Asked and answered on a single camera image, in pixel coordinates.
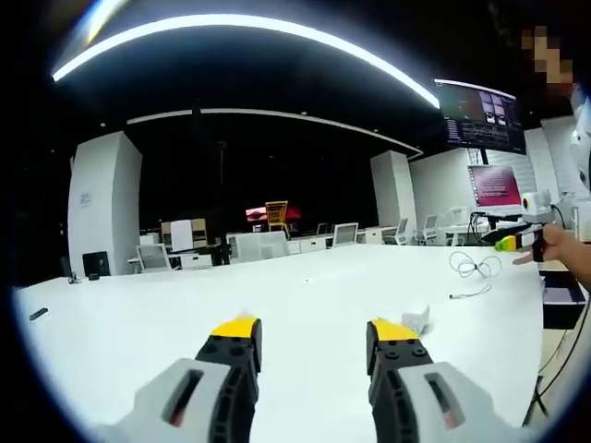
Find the person's right hand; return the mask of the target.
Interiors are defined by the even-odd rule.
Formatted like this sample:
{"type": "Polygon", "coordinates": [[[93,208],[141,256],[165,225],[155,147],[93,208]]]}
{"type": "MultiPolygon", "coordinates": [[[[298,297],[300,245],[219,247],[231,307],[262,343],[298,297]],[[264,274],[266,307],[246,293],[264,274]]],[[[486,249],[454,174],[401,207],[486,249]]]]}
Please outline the person's right hand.
{"type": "Polygon", "coordinates": [[[542,257],[544,261],[558,260],[568,266],[585,251],[585,244],[573,233],[555,224],[546,224],[542,230],[542,257]]]}

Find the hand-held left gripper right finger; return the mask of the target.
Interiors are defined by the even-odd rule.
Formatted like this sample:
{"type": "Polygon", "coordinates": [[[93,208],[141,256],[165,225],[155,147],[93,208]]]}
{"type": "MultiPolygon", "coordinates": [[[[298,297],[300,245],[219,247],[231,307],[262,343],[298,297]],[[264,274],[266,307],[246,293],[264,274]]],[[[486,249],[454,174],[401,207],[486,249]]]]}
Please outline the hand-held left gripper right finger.
{"type": "Polygon", "coordinates": [[[520,442],[490,396],[447,362],[435,362],[411,329],[367,323],[368,401],[379,442],[520,442]]]}

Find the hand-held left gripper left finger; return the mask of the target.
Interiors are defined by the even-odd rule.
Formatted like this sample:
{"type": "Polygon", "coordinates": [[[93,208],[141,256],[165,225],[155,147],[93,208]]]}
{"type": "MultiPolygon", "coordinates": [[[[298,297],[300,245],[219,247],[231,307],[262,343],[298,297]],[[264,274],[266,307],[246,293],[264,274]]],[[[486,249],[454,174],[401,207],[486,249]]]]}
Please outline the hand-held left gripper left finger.
{"type": "Polygon", "coordinates": [[[94,429],[97,442],[248,442],[259,399],[262,324],[238,316],[218,326],[198,354],[140,388],[132,410],[94,429]]]}

